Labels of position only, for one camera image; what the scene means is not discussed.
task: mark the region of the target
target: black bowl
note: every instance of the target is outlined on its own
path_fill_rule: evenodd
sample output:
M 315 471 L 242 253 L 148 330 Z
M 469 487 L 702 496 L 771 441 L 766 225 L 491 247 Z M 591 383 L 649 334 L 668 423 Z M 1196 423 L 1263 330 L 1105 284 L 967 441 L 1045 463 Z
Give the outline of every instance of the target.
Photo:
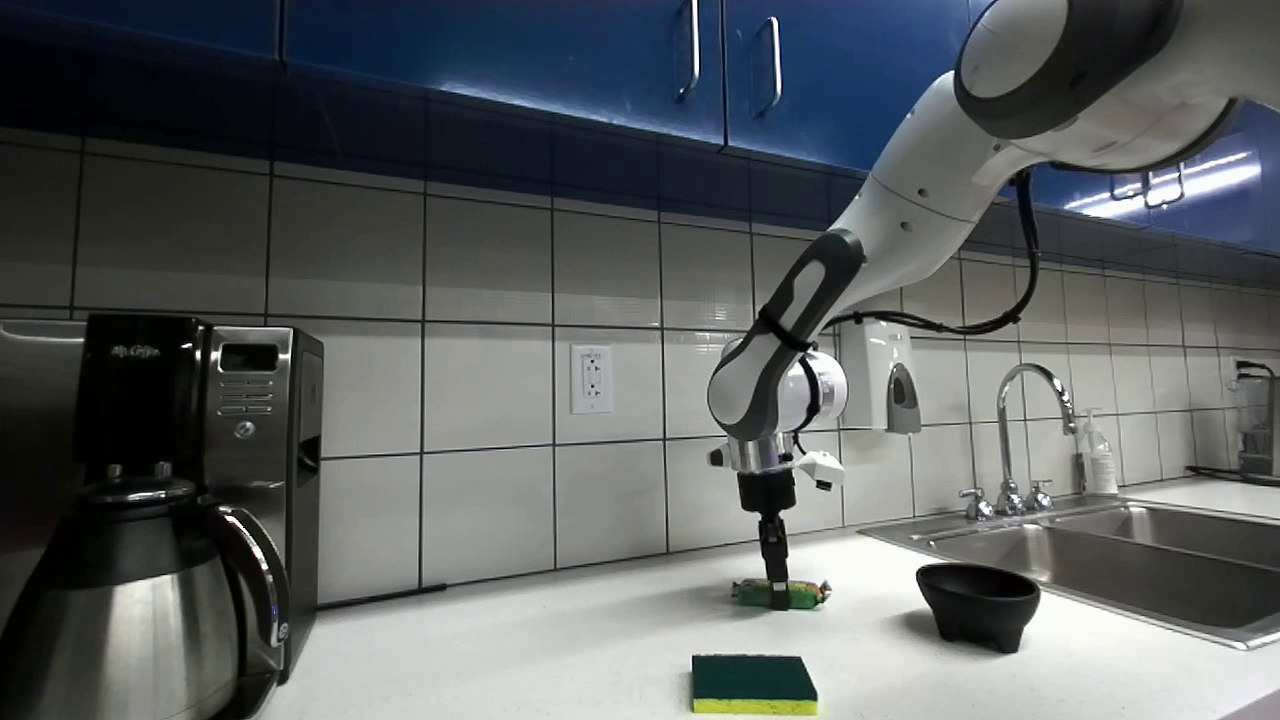
M 916 585 L 934 608 L 936 633 L 951 646 L 1018 653 L 1023 624 L 1039 608 L 1039 585 L 983 565 L 923 565 Z

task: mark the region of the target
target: stainless steel sink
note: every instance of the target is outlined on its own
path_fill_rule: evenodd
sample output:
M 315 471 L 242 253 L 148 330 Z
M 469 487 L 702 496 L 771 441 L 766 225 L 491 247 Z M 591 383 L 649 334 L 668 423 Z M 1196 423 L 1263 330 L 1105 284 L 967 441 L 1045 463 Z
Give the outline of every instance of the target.
M 1223 556 L 1235 565 L 1259 565 L 1280 574 L 1278 526 L 1128 505 L 1115 511 L 1056 518 L 1056 529 L 1124 537 L 1136 544 L 1183 547 L 1183 553 Z
M 1259 649 L 1280 639 L 1280 559 L 1250 565 L 1187 547 L 1163 547 L 1150 531 L 1150 518 L 1119 508 L 1105 518 L 999 522 L 964 529 L 896 529 L 894 544 L 907 544 L 944 559 L 995 565 L 1105 608 L 1136 614 L 1193 637 L 1233 649 Z M 1219 547 L 1254 547 L 1219 531 L 1183 531 L 1187 544 L 1218 539 Z

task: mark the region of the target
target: white countertop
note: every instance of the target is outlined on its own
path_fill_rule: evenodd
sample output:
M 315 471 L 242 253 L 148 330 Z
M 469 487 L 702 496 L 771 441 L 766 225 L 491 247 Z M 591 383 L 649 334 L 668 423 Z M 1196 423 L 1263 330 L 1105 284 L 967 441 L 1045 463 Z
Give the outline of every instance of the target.
M 1280 487 L 1162 491 L 1176 505 L 1196 505 L 1200 491 L 1207 508 L 1245 496 L 1250 518 L 1280 518 Z M 840 720 L 1204 720 L 1280 689 L 1280 646 L 1233 653 L 1056 594 L 1045 594 L 1018 655 L 944 646 L 916 594 L 921 565 L 927 556 L 867 537 L 797 539 L 793 577 L 833 582 L 819 614 L 733 608 L 730 585 L 759 577 L 755 547 L 337 608 L 321 614 L 293 686 L 274 693 L 265 720 L 693 718 L 695 653 L 805 655 L 823 718 Z

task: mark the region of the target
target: sponge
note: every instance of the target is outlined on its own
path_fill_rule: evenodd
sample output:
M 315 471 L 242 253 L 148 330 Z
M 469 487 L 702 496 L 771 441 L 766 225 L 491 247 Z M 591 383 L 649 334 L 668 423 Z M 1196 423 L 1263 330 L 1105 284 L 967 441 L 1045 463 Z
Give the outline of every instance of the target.
M 819 608 L 827 598 L 833 598 L 833 585 L 793 582 L 783 608 Z M 779 603 L 771 603 L 771 594 L 766 582 L 735 582 L 733 601 L 740 608 L 779 608 Z
M 693 655 L 693 713 L 815 718 L 815 689 L 799 655 Z

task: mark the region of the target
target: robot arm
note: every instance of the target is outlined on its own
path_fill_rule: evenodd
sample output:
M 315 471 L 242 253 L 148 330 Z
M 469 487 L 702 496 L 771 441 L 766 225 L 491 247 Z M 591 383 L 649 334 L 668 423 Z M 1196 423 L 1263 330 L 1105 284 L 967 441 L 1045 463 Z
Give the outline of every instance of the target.
M 797 505 L 779 390 L 815 334 L 934 276 L 1019 169 L 1154 169 L 1200 148 L 1235 98 L 1280 107 L 1270 28 L 1278 0 L 995 0 L 977 21 L 957 71 L 916 100 L 855 201 L 714 372 L 708 409 L 740 501 L 759 511 L 776 603 L 790 603 L 779 511 Z

